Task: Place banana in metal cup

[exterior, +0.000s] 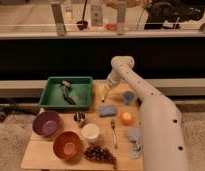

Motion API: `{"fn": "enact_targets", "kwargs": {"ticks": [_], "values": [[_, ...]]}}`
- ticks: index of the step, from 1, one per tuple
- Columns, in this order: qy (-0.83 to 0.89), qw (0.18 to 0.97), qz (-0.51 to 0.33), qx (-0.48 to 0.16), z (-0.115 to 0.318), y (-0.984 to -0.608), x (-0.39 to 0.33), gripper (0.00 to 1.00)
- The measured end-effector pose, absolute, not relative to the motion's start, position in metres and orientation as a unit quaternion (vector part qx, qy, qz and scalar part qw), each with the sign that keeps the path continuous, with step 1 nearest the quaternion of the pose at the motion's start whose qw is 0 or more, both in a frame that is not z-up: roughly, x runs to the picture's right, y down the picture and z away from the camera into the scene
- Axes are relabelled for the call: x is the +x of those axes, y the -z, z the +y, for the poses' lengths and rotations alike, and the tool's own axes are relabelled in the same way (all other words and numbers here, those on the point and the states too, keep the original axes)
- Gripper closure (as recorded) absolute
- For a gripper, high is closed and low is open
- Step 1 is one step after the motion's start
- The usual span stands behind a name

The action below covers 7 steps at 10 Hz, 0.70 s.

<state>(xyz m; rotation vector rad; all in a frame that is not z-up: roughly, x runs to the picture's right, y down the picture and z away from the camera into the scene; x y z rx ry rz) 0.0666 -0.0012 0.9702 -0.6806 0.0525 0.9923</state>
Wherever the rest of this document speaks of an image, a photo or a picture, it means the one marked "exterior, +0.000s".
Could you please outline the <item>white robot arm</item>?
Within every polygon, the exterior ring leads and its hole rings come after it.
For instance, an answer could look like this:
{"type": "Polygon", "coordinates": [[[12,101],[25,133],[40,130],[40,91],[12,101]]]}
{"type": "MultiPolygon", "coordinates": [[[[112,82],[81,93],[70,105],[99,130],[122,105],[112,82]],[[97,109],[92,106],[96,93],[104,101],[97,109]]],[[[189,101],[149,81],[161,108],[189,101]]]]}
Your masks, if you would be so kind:
{"type": "Polygon", "coordinates": [[[122,80],[138,95],[144,171],[189,171],[181,112],[172,100],[133,71],[131,56],[115,56],[108,87],[122,80]]]}

